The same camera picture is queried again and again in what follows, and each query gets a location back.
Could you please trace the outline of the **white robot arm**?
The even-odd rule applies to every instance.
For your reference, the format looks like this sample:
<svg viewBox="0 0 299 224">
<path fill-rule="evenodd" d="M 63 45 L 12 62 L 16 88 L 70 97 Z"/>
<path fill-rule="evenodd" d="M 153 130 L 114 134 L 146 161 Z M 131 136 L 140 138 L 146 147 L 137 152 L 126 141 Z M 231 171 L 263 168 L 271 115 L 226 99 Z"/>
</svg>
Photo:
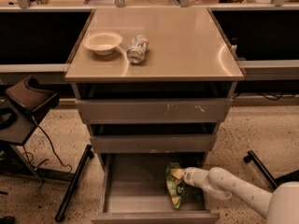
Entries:
<svg viewBox="0 0 299 224">
<path fill-rule="evenodd" d="M 299 182 L 278 186 L 273 192 L 250 184 L 220 167 L 209 171 L 188 167 L 171 168 L 171 177 L 202 189 L 210 196 L 227 200 L 234 194 L 262 217 L 266 224 L 299 224 Z"/>
</svg>

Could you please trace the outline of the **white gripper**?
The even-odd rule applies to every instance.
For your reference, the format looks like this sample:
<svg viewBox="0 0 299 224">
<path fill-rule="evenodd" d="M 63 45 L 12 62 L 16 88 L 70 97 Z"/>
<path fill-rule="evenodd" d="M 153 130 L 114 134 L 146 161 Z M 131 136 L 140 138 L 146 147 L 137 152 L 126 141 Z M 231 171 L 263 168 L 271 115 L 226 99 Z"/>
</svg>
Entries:
<svg viewBox="0 0 299 224">
<path fill-rule="evenodd" d="M 210 177 L 209 171 L 195 167 L 186 169 L 171 169 L 171 175 L 176 179 L 182 179 L 184 182 L 192 187 L 199 188 L 209 196 L 217 200 L 229 200 L 232 193 L 218 186 Z"/>
</svg>

